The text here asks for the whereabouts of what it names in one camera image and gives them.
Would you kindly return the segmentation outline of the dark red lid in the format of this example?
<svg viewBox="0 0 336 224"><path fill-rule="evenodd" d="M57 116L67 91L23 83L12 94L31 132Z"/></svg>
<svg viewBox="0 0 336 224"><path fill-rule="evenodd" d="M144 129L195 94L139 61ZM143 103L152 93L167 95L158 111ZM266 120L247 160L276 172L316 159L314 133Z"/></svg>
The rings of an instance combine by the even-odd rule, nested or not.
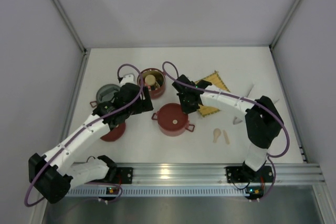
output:
<svg viewBox="0 0 336 224"><path fill-rule="evenodd" d="M126 123L121 123L108 134L102 136L100 139L105 142L115 142L123 136L126 130Z"/></svg>
<svg viewBox="0 0 336 224"><path fill-rule="evenodd" d="M159 126L166 131L177 132L188 126L188 116L177 103L162 106L156 114Z"/></svg>

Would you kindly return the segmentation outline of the white round bun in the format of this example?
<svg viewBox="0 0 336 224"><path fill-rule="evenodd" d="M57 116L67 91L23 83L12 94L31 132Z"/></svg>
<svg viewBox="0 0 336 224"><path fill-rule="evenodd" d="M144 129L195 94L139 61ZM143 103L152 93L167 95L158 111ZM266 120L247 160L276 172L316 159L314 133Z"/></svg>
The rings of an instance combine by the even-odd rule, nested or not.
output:
<svg viewBox="0 0 336 224"><path fill-rule="evenodd" d="M156 84L156 78L152 74L147 75L144 80L145 83L149 86L154 86Z"/></svg>

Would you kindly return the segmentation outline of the pink steel-lined pot with handles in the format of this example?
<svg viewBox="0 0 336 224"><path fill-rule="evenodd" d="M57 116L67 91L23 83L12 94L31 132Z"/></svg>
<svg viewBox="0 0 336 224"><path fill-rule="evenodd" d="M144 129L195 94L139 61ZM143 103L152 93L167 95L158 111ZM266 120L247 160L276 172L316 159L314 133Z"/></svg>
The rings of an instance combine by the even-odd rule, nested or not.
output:
<svg viewBox="0 0 336 224"><path fill-rule="evenodd" d="M171 137L183 134L185 131L194 132L195 125L190 123L187 114L182 112L182 107L177 103L168 103L154 112L152 120L157 121L160 131Z"/></svg>

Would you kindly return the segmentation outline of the black sushi roll with orange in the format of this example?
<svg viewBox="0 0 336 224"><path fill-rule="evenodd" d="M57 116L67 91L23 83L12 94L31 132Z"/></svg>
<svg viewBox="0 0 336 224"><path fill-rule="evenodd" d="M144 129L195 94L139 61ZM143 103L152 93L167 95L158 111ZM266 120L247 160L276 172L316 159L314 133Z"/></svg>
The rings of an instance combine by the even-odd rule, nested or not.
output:
<svg viewBox="0 0 336 224"><path fill-rule="evenodd" d="M162 80L161 80L160 78L156 78L156 81L157 81L157 83L158 83L159 85L162 85L162 84L163 84L163 82L162 82Z"/></svg>

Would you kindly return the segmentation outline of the metal tongs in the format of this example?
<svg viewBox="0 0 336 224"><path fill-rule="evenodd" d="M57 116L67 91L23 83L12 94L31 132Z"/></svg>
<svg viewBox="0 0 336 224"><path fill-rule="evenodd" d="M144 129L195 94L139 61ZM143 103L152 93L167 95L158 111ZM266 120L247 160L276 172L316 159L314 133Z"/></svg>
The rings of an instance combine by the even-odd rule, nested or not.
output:
<svg viewBox="0 0 336 224"><path fill-rule="evenodd" d="M255 84L253 83L249 90L244 94L244 97L247 97L251 100L255 100L255 99L259 99L262 95L265 95L264 93L261 92L261 85L260 84ZM270 96L273 104L276 104L280 99L277 96ZM238 117L234 117L233 119L233 125L238 125L240 123L242 123L243 120L241 120Z"/></svg>

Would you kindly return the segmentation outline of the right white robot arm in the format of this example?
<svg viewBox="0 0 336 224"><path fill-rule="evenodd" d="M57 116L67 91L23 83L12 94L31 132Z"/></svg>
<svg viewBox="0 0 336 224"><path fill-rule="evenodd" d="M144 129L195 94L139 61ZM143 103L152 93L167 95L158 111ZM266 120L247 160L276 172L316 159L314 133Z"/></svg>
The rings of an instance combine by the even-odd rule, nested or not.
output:
<svg viewBox="0 0 336 224"><path fill-rule="evenodd" d="M240 175L232 175L231 181L238 182L242 177L254 181L266 163L268 149L284 126L272 100L264 95L256 100L239 97L205 80L190 81L185 75L179 76L172 86L177 91L183 113L190 114L201 106L209 106L231 112L245 123L250 147Z"/></svg>

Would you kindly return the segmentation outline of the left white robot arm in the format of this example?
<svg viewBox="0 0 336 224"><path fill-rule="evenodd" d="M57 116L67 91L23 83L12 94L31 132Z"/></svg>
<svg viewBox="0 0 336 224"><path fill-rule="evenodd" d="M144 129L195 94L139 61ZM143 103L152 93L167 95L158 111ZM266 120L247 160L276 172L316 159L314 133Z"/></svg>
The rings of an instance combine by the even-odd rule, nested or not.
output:
<svg viewBox="0 0 336 224"><path fill-rule="evenodd" d="M76 164L76 159L95 141L107 135L132 115L153 110L146 86L125 83L114 93L112 100L99 103L86 121L65 140L43 155L35 153L28 160L30 185L25 195L27 207L33 204L28 197L33 188L54 204L70 189L90 182L116 181L117 164L105 155L90 162Z"/></svg>

